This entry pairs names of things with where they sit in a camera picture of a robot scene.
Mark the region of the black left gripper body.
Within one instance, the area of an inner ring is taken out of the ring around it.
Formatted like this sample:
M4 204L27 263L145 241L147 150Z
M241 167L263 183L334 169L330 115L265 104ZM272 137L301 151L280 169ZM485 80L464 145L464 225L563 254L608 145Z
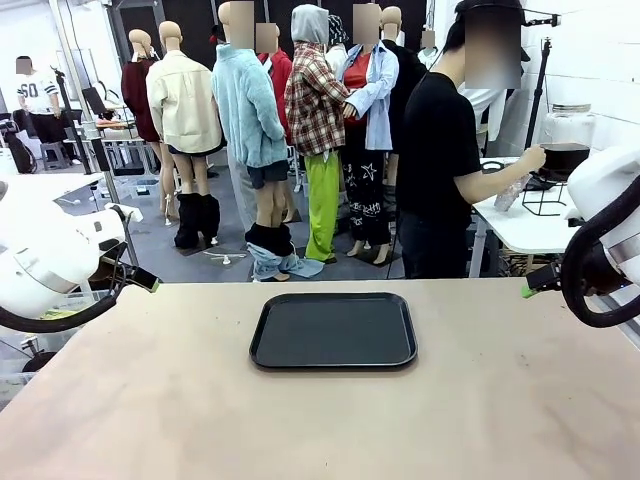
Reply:
M120 284L135 284L135 267L126 262L125 251L108 251L100 257L96 270L96 288L114 289Z

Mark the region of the person's right hand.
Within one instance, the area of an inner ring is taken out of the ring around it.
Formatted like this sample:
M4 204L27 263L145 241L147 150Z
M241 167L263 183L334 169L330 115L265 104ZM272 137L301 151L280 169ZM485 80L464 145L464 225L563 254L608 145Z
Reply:
M525 175L531 172L537 172L544 166L545 162L545 149L541 145L534 145L523 152L521 158L517 162L517 167L521 171L521 174Z

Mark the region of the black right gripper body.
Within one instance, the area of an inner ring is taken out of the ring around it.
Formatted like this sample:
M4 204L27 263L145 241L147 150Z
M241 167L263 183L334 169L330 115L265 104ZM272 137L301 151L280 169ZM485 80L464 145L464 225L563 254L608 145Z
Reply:
M544 291L561 291L561 265L552 262L536 271L536 290Z

